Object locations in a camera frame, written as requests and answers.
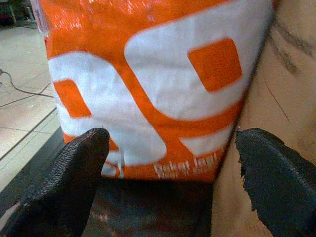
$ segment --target orange packaging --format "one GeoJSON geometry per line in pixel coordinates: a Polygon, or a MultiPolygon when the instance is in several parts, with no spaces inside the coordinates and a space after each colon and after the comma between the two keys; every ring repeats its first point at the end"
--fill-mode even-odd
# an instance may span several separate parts
{"type": "Polygon", "coordinates": [[[65,142],[111,135],[102,174],[214,181],[272,0],[41,0],[65,142]]]}

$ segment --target tiled floor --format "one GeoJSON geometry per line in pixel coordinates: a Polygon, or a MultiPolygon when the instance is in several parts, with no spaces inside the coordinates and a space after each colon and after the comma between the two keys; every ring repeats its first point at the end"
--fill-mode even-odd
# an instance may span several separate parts
{"type": "MultiPolygon", "coordinates": [[[[22,90],[38,93],[50,82],[44,36],[37,30],[22,27],[0,31],[0,69],[10,73],[14,84],[22,90]]],[[[28,94],[15,90],[7,75],[2,74],[0,82],[1,191],[57,130],[59,121],[54,111],[38,125],[55,108],[54,99],[49,97],[33,96],[1,107],[28,94]]],[[[51,95],[50,88],[43,94],[51,95]]]]}

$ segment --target orange bag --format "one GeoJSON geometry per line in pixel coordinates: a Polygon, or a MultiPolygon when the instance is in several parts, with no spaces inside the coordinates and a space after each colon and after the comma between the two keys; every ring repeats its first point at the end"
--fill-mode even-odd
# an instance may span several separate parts
{"type": "Polygon", "coordinates": [[[41,0],[65,142],[111,135],[102,174],[214,181],[272,0],[41,0]]]}

